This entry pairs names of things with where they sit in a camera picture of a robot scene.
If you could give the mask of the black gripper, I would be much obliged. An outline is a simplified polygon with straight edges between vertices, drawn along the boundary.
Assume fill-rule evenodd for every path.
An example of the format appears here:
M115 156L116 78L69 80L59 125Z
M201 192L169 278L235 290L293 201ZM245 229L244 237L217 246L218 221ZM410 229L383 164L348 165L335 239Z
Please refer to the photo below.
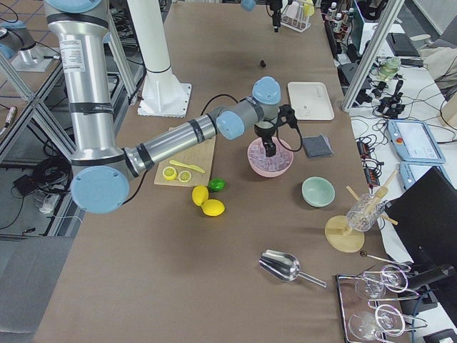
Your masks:
M266 0L267 14L272 18L273 31L278 33L279 14L282 10L282 0Z
M270 121L260 121L254 125L254 133L262 139L265 156L275 156L276 144L273 142L272 137L276 133L276 123Z

